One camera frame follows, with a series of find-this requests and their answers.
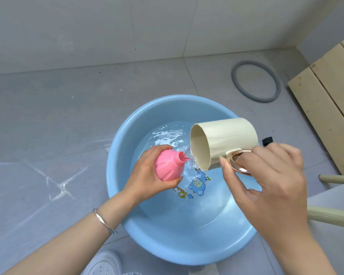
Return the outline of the person's left forearm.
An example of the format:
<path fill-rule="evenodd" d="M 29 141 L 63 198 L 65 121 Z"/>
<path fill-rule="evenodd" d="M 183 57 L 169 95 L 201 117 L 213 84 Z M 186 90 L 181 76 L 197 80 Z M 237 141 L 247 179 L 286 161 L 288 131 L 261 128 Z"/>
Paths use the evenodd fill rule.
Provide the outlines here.
<path fill-rule="evenodd" d="M 119 192 L 3 275 L 80 275 L 136 205 Z"/>

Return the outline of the white shoe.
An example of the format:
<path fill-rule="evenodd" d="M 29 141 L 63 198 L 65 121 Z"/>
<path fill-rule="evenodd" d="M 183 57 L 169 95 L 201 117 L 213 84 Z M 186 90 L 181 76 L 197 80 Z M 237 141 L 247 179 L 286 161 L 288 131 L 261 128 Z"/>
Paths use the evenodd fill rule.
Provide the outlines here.
<path fill-rule="evenodd" d="M 97 253 L 82 275 L 123 275 L 119 256 L 112 251 Z"/>

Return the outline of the light blue plastic basin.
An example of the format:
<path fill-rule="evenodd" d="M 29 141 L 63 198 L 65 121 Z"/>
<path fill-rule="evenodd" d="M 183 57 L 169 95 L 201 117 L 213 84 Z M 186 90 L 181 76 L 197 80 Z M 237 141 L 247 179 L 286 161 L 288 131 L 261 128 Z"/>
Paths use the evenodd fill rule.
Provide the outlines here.
<path fill-rule="evenodd" d="M 227 107 L 204 97 L 171 95 L 150 101 L 121 125 L 107 159 L 109 197 L 124 189 L 142 153 L 169 144 L 192 158 L 193 124 L 237 118 Z M 257 233 L 237 206 L 220 165 L 200 171 L 185 164 L 177 188 L 140 203 L 124 219 L 131 238 L 157 257 L 176 264 L 203 265 L 242 249 Z"/>

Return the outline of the person's right hand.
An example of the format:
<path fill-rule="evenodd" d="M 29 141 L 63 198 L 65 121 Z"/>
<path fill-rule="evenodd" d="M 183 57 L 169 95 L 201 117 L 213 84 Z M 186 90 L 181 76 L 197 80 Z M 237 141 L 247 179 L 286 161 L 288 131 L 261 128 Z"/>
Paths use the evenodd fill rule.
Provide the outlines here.
<path fill-rule="evenodd" d="M 255 146 L 237 162 L 261 186 L 257 198 L 234 198 L 250 224 L 264 238 L 310 233 L 307 181 L 301 151 L 287 144 Z"/>

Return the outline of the pale wooden slatted board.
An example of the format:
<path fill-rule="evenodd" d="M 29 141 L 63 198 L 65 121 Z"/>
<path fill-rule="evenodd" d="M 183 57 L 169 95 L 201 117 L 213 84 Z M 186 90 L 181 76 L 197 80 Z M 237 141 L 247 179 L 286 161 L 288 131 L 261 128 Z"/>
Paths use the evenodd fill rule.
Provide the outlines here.
<path fill-rule="evenodd" d="M 341 175 L 344 175 L 344 40 L 288 82 Z"/>

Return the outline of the cream framed stool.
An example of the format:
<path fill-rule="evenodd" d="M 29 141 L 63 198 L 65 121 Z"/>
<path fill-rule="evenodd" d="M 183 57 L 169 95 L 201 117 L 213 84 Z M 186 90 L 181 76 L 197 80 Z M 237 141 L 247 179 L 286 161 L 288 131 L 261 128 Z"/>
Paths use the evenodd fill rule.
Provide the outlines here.
<path fill-rule="evenodd" d="M 344 175 L 319 175 L 322 183 L 344 184 Z M 307 206 L 309 220 L 344 227 L 344 210 Z"/>

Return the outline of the cream cup with gold handle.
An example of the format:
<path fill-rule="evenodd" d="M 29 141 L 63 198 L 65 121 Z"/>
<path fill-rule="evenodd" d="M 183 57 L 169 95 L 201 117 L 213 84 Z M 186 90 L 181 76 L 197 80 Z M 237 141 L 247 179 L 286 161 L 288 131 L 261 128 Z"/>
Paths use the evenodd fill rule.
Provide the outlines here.
<path fill-rule="evenodd" d="M 253 125 L 244 118 L 194 124 L 190 131 L 190 147 L 195 163 L 202 171 L 220 167 L 220 157 L 227 159 L 231 169 L 242 175 L 251 174 L 237 158 L 258 145 Z"/>

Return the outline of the person's right forearm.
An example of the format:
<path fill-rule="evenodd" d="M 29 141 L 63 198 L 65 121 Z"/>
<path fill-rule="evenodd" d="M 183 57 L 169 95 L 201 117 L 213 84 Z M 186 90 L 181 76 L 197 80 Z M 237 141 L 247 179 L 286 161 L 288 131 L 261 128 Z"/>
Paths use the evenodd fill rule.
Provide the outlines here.
<path fill-rule="evenodd" d="M 310 233 L 263 238 L 286 275 L 337 275 L 328 257 Z"/>

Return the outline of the person's left hand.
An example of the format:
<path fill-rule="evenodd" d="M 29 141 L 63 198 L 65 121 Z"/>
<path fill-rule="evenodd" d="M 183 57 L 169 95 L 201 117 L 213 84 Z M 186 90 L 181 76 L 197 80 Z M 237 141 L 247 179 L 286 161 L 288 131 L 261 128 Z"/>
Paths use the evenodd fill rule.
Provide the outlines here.
<path fill-rule="evenodd" d="M 136 162 L 123 190 L 136 204 L 160 193 L 160 179 L 156 175 L 155 161 L 162 151 L 168 149 L 173 147 L 168 144 L 152 146 L 144 151 Z"/>

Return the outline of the pink rubber bulb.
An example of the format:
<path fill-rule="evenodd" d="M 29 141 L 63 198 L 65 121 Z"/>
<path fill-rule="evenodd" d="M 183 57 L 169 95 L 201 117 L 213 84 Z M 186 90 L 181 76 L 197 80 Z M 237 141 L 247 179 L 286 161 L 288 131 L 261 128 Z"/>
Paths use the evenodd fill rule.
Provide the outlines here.
<path fill-rule="evenodd" d="M 185 163 L 190 160 L 182 151 L 164 150 L 155 161 L 155 171 L 162 181 L 173 181 L 181 177 Z"/>

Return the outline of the clear plastic floor sheet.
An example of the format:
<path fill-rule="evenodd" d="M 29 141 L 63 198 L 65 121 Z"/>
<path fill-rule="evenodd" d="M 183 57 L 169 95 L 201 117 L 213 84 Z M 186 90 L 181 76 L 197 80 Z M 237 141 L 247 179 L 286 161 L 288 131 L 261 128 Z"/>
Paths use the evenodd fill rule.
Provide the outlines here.
<path fill-rule="evenodd" d="M 5 158 L 0 150 L 0 253 L 47 242 L 109 199 L 106 161 L 113 137 L 58 157 Z"/>

